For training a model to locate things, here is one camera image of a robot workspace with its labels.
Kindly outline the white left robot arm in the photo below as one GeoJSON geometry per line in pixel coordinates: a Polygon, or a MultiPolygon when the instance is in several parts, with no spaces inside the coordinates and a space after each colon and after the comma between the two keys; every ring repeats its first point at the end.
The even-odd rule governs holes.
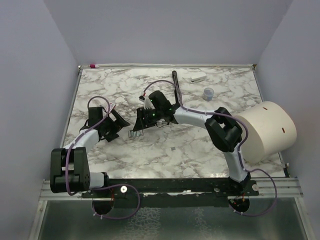
{"type": "Polygon", "coordinates": [[[97,196],[106,197],[111,190],[106,172],[90,172],[88,153],[100,141],[111,142],[119,137],[118,132],[130,126],[110,105],[90,107],[88,119],[80,128],[78,136],[62,148],[55,148],[50,154],[50,189],[53,193],[94,191],[97,196]]]}

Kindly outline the staple box tray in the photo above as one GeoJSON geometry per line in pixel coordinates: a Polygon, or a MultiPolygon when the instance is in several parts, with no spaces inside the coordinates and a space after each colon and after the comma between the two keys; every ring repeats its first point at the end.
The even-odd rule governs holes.
{"type": "Polygon", "coordinates": [[[128,132],[128,137],[129,138],[137,138],[137,137],[140,137],[140,136],[143,136],[143,135],[144,135],[143,130],[137,130],[137,131],[130,130],[128,132]]]}

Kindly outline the white stapler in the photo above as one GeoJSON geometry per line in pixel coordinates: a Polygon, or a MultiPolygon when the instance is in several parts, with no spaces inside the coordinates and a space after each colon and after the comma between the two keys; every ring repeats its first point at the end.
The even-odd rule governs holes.
{"type": "Polygon", "coordinates": [[[198,82],[202,82],[204,80],[207,79],[207,74],[206,73],[197,73],[197,74],[194,74],[190,77],[189,81],[191,84],[195,84],[195,83],[198,83],[198,82]]]}

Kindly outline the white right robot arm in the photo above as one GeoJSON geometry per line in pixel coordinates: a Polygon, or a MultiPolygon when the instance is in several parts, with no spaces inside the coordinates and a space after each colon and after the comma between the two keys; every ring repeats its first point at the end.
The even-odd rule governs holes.
{"type": "Polygon", "coordinates": [[[149,96],[143,93],[139,100],[143,107],[137,108],[133,131],[142,131],[164,120],[167,124],[187,124],[206,129],[213,145],[223,152],[228,170],[230,191],[240,196],[248,189],[251,175],[244,167],[241,153],[243,129],[240,122],[226,108],[220,107],[213,112],[187,108],[179,99],[175,104],[157,90],[149,96]]]}

